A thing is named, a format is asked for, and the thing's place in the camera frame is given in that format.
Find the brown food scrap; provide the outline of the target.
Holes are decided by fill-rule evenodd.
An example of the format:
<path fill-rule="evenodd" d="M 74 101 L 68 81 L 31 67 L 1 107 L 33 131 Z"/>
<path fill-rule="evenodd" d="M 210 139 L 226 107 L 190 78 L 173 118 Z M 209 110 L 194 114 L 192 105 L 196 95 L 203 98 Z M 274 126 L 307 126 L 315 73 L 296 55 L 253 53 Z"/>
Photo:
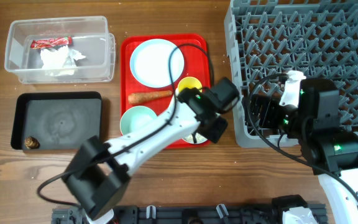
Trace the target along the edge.
<path fill-rule="evenodd" d="M 29 136 L 24 139 L 24 146 L 27 149 L 38 149 L 40 147 L 40 143 L 36 138 Z"/>

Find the yellow plastic cup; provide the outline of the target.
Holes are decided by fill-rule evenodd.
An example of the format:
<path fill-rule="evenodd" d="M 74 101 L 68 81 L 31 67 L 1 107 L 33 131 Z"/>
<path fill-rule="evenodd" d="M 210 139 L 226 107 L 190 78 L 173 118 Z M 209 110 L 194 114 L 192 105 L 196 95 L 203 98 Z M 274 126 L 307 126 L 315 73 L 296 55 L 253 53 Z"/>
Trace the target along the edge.
<path fill-rule="evenodd" d="M 177 90 L 180 93 L 185 88 L 189 88 L 189 89 L 196 88 L 199 90 L 202 87 L 203 87 L 202 83 L 197 78 L 185 77 L 181 79 L 180 82 L 178 83 Z"/>

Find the green bowl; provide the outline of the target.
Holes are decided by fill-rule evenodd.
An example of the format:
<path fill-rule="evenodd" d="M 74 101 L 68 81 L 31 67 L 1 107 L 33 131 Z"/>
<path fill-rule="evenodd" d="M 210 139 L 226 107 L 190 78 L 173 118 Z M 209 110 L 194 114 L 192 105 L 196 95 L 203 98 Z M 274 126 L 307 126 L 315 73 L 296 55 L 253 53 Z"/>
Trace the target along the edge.
<path fill-rule="evenodd" d="M 157 117 L 156 113 L 146 106 L 134 106 L 128 109 L 120 120 L 120 131 L 122 135 L 129 134 L 142 128 Z"/>

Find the white tissue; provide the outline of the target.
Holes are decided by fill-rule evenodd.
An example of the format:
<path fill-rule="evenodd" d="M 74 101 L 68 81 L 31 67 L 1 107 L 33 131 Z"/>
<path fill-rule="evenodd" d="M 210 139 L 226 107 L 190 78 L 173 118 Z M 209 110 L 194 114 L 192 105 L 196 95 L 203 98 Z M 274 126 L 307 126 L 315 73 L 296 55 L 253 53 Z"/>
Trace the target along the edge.
<path fill-rule="evenodd" d="M 43 62 L 42 69 L 51 77 L 73 75 L 75 73 L 76 61 L 86 58 L 85 55 L 68 46 L 58 49 L 42 49 L 40 57 Z"/>

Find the light blue plate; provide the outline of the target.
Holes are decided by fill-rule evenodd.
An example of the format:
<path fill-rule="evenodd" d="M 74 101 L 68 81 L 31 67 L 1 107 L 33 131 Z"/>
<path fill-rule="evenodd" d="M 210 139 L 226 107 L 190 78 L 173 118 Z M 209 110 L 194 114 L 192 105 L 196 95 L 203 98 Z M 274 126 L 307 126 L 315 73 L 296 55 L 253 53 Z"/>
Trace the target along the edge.
<path fill-rule="evenodd" d="M 141 84 L 163 88 L 175 82 L 183 73 L 185 59 L 180 49 L 168 40 L 151 39 L 135 48 L 130 58 L 130 70 Z"/>

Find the red snack wrapper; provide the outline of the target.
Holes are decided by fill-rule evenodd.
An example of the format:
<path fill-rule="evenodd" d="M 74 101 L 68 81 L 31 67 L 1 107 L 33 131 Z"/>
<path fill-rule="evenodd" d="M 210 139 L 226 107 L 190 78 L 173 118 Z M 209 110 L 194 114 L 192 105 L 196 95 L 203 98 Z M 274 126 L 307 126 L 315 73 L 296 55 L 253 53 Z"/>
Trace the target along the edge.
<path fill-rule="evenodd" d="M 68 37 L 59 37 L 54 39 L 33 40 L 30 47 L 32 49 L 46 49 L 46 48 L 71 45 L 72 43 L 73 43 L 73 39 L 71 38 L 71 36 L 68 36 Z"/>

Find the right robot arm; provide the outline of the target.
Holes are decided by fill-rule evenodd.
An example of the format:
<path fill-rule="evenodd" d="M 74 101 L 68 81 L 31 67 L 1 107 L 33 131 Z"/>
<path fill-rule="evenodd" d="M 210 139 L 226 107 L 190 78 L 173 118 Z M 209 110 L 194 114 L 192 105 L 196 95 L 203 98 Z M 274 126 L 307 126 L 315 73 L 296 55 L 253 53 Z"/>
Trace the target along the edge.
<path fill-rule="evenodd" d="M 266 138 L 280 154 L 304 164 L 318 177 L 336 223 L 358 223 L 358 135 L 340 126 L 339 90 L 327 79 L 302 80 L 298 105 L 251 92 L 242 105 L 252 128 L 279 129 L 301 146 L 299 159 Z"/>

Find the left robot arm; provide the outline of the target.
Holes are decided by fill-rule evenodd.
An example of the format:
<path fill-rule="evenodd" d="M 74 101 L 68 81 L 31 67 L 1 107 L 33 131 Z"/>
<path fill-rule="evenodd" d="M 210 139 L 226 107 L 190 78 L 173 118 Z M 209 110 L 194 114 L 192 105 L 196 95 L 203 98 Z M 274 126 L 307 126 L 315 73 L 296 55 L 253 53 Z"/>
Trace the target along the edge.
<path fill-rule="evenodd" d="M 107 223 L 139 167 L 172 143 L 198 133 L 216 143 L 227 128 L 222 114 L 239 101 L 227 78 L 211 88 L 185 88 L 143 127 L 119 138 L 86 140 L 69 163 L 63 182 L 89 223 Z"/>

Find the orange carrot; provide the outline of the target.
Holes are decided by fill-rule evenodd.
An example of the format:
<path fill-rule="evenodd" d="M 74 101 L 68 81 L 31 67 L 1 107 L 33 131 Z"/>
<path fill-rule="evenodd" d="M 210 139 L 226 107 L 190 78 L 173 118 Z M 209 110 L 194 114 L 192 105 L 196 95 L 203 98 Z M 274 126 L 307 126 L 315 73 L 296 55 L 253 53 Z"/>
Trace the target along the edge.
<path fill-rule="evenodd" d="M 171 90 L 165 91 L 152 91 L 152 92 L 141 92 L 141 93 L 132 93 L 127 97 L 128 102 L 131 105 L 141 105 L 153 100 L 158 100 L 161 98 L 166 98 L 172 96 L 173 92 Z"/>

